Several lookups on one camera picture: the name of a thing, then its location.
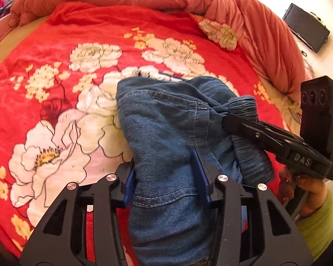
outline blue denim pants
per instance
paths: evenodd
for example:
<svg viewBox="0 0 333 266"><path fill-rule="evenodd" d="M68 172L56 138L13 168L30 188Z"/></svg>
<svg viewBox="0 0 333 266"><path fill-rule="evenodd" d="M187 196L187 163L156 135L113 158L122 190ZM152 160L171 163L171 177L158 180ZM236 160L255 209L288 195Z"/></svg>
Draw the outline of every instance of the blue denim pants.
<svg viewBox="0 0 333 266"><path fill-rule="evenodd" d="M208 256L216 212L197 196L190 152L238 183L269 182L266 153L221 126L228 113L258 121L252 96L236 97L219 79L118 83L119 119L134 154L136 191L130 212L132 246L141 265L192 265Z"/></svg>

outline hand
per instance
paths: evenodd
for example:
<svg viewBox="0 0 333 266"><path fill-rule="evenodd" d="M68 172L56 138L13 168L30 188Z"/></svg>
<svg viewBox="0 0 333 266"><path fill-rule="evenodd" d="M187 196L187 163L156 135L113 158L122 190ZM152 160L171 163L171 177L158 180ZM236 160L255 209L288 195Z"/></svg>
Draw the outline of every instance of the hand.
<svg viewBox="0 0 333 266"><path fill-rule="evenodd" d="M315 179L305 174L293 176L287 167L282 168L279 177L281 181L279 184L278 199L281 203L294 198L295 189L290 185L292 181L296 181L298 187L310 192L307 201L299 213L301 217L312 215L326 202L328 189L323 180Z"/></svg>

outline pink quilt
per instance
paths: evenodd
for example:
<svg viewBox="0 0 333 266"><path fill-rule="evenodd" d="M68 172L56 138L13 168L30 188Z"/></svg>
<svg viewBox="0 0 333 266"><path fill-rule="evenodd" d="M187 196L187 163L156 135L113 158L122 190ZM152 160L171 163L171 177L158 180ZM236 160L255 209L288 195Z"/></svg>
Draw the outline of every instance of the pink quilt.
<svg viewBox="0 0 333 266"><path fill-rule="evenodd" d="M294 101L300 99L301 82L310 79L290 30L257 0L15 0L9 27L3 26L0 40L15 27L50 15L58 4L68 1L96 6L134 5L202 15L231 26L256 73Z"/></svg>

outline black monitor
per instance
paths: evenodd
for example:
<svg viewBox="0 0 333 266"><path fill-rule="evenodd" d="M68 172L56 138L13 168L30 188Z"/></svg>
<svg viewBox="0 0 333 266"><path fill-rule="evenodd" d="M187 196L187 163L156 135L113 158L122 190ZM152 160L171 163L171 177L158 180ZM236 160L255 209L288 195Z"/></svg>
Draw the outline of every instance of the black monitor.
<svg viewBox="0 0 333 266"><path fill-rule="evenodd" d="M308 47L318 53L328 38L329 30L315 17L291 3L283 20Z"/></svg>

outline metal pin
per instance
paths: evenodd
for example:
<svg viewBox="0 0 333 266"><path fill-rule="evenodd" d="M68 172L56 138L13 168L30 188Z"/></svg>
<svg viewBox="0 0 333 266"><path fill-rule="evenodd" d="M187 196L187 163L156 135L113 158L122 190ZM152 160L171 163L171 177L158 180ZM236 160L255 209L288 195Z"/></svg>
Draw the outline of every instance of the metal pin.
<svg viewBox="0 0 333 266"><path fill-rule="evenodd" d="M260 183L260 184L258 184L258 189L260 191L266 191L268 189L268 186L263 183Z"/></svg>
<svg viewBox="0 0 333 266"><path fill-rule="evenodd" d="M115 181L117 179L117 176L115 174L108 174L106 176L107 181Z"/></svg>
<svg viewBox="0 0 333 266"><path fill-rule="evenodd" d="M221 182L227 182L228 181L228 176L227 175L219 175L218 177L218 180L220 180Z"/></svg>
<svg viewBox="0 0 333 266"><path fill-rule="evenodd" d="M67 185L68 190L74 190L77 187L77 184L72 182Z"/></svg>

